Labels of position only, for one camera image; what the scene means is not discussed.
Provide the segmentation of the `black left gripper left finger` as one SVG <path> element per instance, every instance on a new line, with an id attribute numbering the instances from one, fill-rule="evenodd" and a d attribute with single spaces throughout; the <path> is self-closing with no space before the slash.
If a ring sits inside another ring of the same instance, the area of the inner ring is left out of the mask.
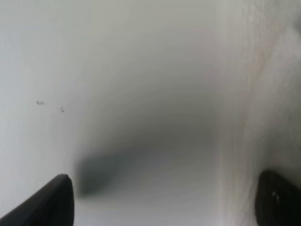
<path id="1" fill-rule="evenodd" d="M 0 219 L 2 226 L 73 226 L 74 192 L 67 174 L 59 174 Z"/>

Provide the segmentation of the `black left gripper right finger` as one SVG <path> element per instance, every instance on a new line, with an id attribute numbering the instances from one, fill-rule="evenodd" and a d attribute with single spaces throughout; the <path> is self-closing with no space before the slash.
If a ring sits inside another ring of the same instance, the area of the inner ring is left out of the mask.
<path id="1" fill-rule="evenodd" d="M 255 217 L 259 226 L 299 226 L 301 190 L 276 172 L 263 171 L 255 195 Z"/>

